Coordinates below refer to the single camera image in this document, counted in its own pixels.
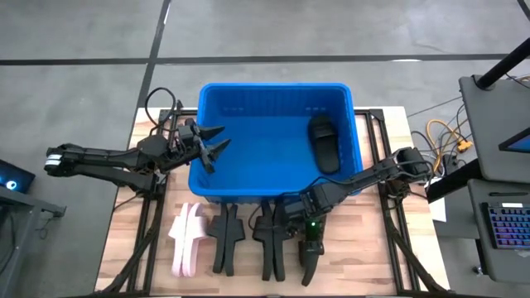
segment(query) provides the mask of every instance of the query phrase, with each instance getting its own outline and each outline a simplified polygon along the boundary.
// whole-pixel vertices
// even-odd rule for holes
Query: concrete floor
[[[148,58],[150,53],[159,57],[447,55],[424,62],[381,58],[347,63],[157,65],[151,84],[144,84],[149,89],[168,87],[192,107],[200,88],[209,82],[342,82],[351,88],[357,106],[401,105],[414,113],[458,96],[459,77],[482,74],[494,65],[494,60],[479,54],[511,51],[528,37],[530,28],[516,0],[174,1],[160,50],[155,46],[152,52],[164,1],[168,0],[0,0],[0,60]],[[468,60],[462,60],[462,54],[469,55]],[[94,288],[116,187],[84,177],[49,177],[42,170],[45,152],[64,142],[125,148],[142,81],[151,78],[148,71],[145,80],[146,69],[144,64],[112,62],[2,66],[0,61],[0,158],[36,173],[32,194],[68,205],[66,216],[50,223],[46,240],[36,233],[17,297],[82,295]],[[530,63],[524,62],[511,75],[528,73]],[[167,106],[167,98],[157,97],[152,104]],[[427,120],[449,120],[460,105],[455,101],[418,114],[409,118],[410,127],[423,132]],[[415,143],[426,148],[421,139],[415,138]],[[474,153],[462,157],[471,160]],[[530,296],[530,287],[474,276],[470,268],[478,257],[472,242],[440,241],[453,290]]]

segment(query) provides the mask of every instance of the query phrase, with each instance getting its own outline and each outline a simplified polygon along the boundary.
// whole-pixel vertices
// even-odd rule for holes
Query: black slipper pair
[[[313,117],[309,121],[308,133],[320,172],[333,174],[339,171],[339,137],[331,119],[325,115]]]

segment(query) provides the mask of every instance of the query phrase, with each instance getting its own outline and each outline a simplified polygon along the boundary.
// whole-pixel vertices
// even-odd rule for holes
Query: blue screen
[[[509,149],[516,149],[520,151],[530,152],[530,135],[520,139],[519,141],[508,146]]]

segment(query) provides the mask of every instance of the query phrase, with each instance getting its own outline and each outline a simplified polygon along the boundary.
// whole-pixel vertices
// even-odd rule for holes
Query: pink slipper
[[[197,264],[197,252],[200,240],[206,235],[207,218],[202,213],[202,204],[197,203],[191,207],[185,227],[184,253],[182,255],[182,273],[184,276],[193,277]]]
[[[184,253],[184,246],[186,241],[186,223],[188,221],[188,213],[191,206],[188,203],[182,205],[181,216],[176,216],[171,229],[169,230],[169,237],[175,239],[175,255],[173,257],[173,266],[171,272],[174,276],[182,276],[182,255]]]

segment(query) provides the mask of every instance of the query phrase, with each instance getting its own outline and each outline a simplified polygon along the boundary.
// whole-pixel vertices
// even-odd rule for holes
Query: keyboard
[[[483,203],[494,248],[530,249],[530,204]]]

